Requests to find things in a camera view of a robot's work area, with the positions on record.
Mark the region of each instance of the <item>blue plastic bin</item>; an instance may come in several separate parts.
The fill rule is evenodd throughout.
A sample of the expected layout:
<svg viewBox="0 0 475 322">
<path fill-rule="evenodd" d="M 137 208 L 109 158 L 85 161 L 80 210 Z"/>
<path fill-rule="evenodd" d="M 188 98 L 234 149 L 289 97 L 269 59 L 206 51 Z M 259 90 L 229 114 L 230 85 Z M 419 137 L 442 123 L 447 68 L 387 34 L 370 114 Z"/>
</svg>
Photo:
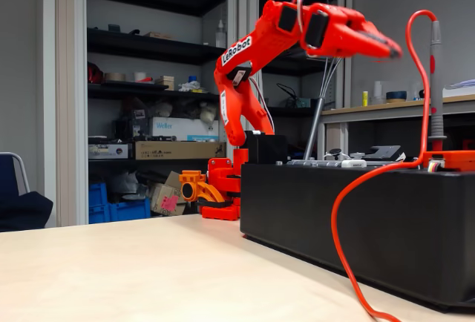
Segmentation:
<svg viewBox="0 0 475 322">
<path fill-rule="evenodd" d="M 150 200 L 109 203 L 111 208 L 111 222 L 120 220 L 141 220 L 150 217 Z"/>
<path fill-rule="evenodd" d="M 107 191 L 105 183 L 89 185 L 89 207 L 107 205 Z"/>
<path fill-rule="evenodd" d="M 89 207 L 89 224 L 106 223 L 111 221 L 109 205 Z"/>
</svg>

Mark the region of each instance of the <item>tabletop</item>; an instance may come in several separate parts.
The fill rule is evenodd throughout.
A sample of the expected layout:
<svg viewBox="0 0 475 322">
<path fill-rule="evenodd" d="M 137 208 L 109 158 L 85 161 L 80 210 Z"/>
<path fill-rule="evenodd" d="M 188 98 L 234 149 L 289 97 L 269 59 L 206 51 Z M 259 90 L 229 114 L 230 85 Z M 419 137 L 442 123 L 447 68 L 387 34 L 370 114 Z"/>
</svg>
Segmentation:
<svg viewBox="0 0 475 322">
<path fill-rule="evenodd" d="M 345 277 L 199 215 L 0 234 L 0 321 L 374 321 Z M 361 286 L 403 322 L 475 321 Z"/>
</svg>

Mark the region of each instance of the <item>cardboard box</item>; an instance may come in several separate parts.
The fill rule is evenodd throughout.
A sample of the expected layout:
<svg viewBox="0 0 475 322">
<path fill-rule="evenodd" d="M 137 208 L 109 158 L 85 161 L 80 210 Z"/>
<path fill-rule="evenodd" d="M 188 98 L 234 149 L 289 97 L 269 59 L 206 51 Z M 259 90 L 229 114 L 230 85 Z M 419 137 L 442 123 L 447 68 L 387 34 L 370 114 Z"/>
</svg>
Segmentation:
<svg viewBox="0 0 475 322">
<path fill-rule="evenodd" d="M 211 159 L 226 157 L 225 142 L 136 142 L 136 160 Z"/>
<path fill-rule="evenodd" d="M 217 120 L 208 125 L 201 119 L 155 116 L 150 119 L 150 128 L 150 135 L 153 137 L 176 137 L 180 142 L 219 139 Z"/>
<path fill-rule="evenodd" d="M 158 38 L 158 39 L 167 39 L 167 40 L 172 39 L 170 35 L 164 34 L 164 33 L 158 33 L 157 31 L 148 32 L 144 36 L 148 36 L 149 38 Z"/>
<path fill-rule="evenodd" d="M 155 80 L 155 85 L 164 85 L 168 87 L 165 91 L 174 91 L 175 80 L 173 76 L 161 76 Z"/>
<path fill-rule="evenodd" d="M 181 195 L 180 175 L 172 171 L 166 182 L 154 185 L 150 199 L 150 208 L 153 212 L 165 216 L 180 216 L 185 211 L 186 201 Z"/>
</svg>

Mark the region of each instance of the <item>red wire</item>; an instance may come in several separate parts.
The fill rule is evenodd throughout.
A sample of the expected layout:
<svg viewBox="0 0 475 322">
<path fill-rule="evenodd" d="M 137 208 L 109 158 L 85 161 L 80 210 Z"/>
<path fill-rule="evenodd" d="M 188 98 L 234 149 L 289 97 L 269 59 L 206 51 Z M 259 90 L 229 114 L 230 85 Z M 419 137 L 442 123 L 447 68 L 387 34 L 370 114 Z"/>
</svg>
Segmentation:
<svg viewBox="0 0 475 322">
<path fill-rule="evenodd" d="M 351 271 L 350 265 L 347 262 L 346 257 L 344 256 L 343 250 L 341 249 L 341 244 L 340 244 L 340 238 L 338 237 L 338 229 L 337 229 L 337 223 L 336 223 L 336 217 L 338 214 L 338 208 L 340 207 L 341 201 L 345 198 L 347 194 L 349 194 L 356 186 L 361 185 L 363 182 L 369 180 L 371 177 L 374 177 L 376 175 L 382 174 L 383 172 L 390 171 L 390 170 L 395 170 L 397 168 L 415 168 L 418 165 L 422 163 L 422 156 L 424 152 L 427 150 L 428 146 L 428 123 L 429 123 L 429 104 L 430 104 L 430 86 L 429 86 L 429 80 L 428 80 L 428 75 L 426 74 L 424 68 L 422 67 L 422 64 L 419 60 L 419 57 L 416 54 L 416 51 L 414 50 L 412 40 L 410 38 L 410 29 L 412 27 L 412 24 L 414 22 L 414 19 L 417 18 L 418 16 L 428 16 L 433 22 L 437 20 L 436 16 L 430 12 L 429 10 L 420 10 L 418 12 L 415 12 L 410 18 L 409 21 L 407 22 L 406 26 L 406 43 L 407 47 L 409 48 L 409 53 L 413 58 L 413 61 L 416 63 L 416 67 L 419 70 L 421 77 L 422 77 L 422 83 L 424 85 L 424 111 L 422 114 L 422 132 L 421 132 L 421 152 L 419 154 L 419 157 L 417 158 L 416 161 L 414 162 L 398 162 L 395 164 L 390 164 L 386 166 L 381 166 L 379 168 L 375 168 L 372 171 L 367 172 L 364 175 L 361 175 L 359 178 L 351 182 L 347 187 L 345 187 L 340 194 L 336 197 L 335 203 L 333 203 L 333 209 L 332 209 L 332 235 L 333 235 L 333 242 L 335 243 L 336 251 L 338 252 L 338 256 L 340 257 L 341 263 L 343 264 L 344 270 L 348 274 L 348 278 L 351 281 L 351 284 L 353 285 L 353 288 L 355 290 L 356 295 L 358 296 L 359 302 L 361 305 L 363 305 L 364 309 L 374 318 L 381 318 L 386 321 L 391 321 L 391 322 L 401 322 L 398 320 L 396 317 L 389 315 L 384 312 L 379 312 L 374 310 L 369 303 L 364 299 L 364 296 L 358 286 L 358 282 L 355 279 L 355 275 Z"/>
</svg>

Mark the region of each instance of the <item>chair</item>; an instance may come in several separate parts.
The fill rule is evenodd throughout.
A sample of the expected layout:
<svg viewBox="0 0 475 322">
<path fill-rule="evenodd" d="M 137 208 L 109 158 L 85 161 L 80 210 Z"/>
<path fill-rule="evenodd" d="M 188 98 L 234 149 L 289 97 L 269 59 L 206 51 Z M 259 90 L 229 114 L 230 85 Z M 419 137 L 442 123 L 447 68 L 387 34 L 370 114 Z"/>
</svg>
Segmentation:
<svg viewBox="0 0 475 322">
<path fill-rule="evenodd" d="M 23 187 L 16 179 L 15 160 Z M 30 192 L 23 160 L 14 153 L 0 153 L 0 231 L 23 231 L 45 227 L 53 203 L 38 192 Z"/>
</svg>

